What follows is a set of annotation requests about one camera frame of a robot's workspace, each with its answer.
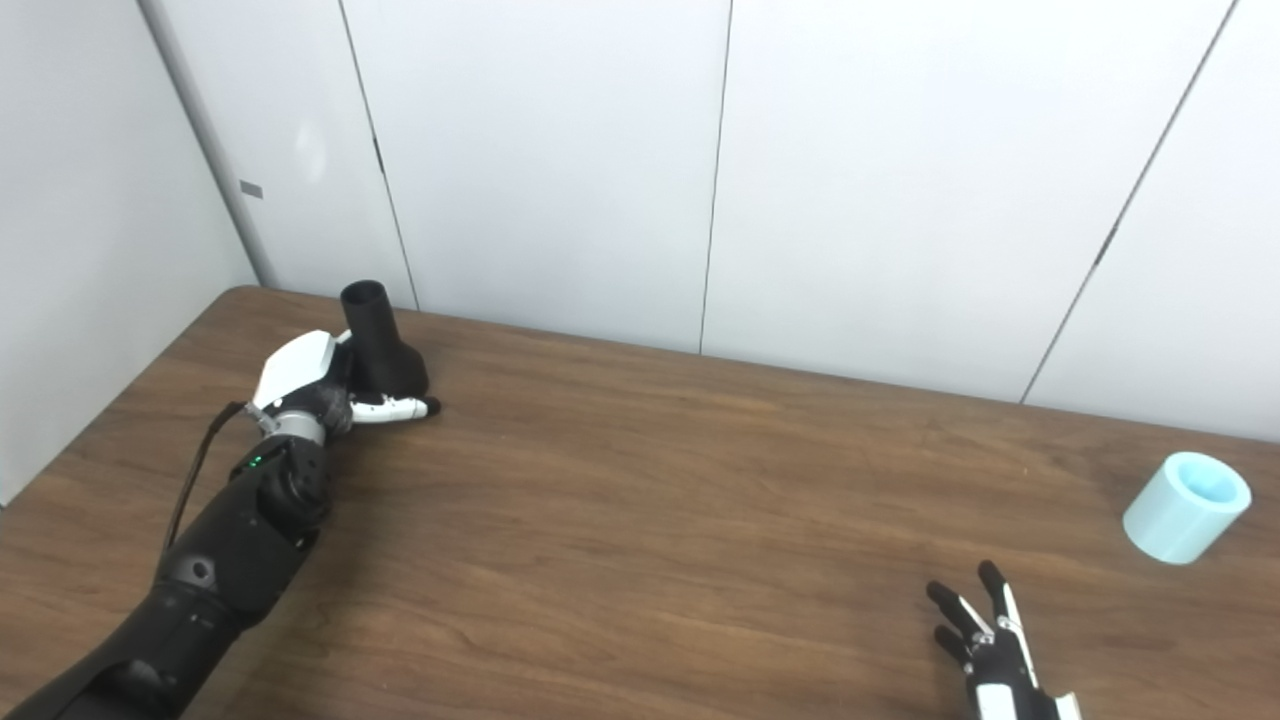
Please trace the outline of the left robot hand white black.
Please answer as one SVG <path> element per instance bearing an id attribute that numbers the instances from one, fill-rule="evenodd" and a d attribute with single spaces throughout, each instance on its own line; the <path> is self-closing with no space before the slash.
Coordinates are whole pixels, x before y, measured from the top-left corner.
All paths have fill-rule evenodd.
<path id="1" fill-rule="evenodd" d="M 434 397 L 355 389 L 352 332 L 310 331 L 268 357 L 246 406 L 261 436 L 289 436 L 316 445 L 360 425 L 416 421 L 442 413 Z"/>

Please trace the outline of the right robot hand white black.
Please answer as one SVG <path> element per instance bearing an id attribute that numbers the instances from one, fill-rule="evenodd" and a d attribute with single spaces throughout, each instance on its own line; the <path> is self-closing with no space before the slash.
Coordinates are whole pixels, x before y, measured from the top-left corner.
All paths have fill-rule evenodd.
<path id="1" fill-rule="evenodd" d="M 960 667 L 972 716 L 1082 719 L 1075 693 L 1052 696 L 1042 687 L 1009 579 L 991 560 L 979 562 L 977 575 L 989 597 L 989 619 L 946 584 L 925 587 L 925 596 L 946 620 L 934 628 L 933 641 Z"/>

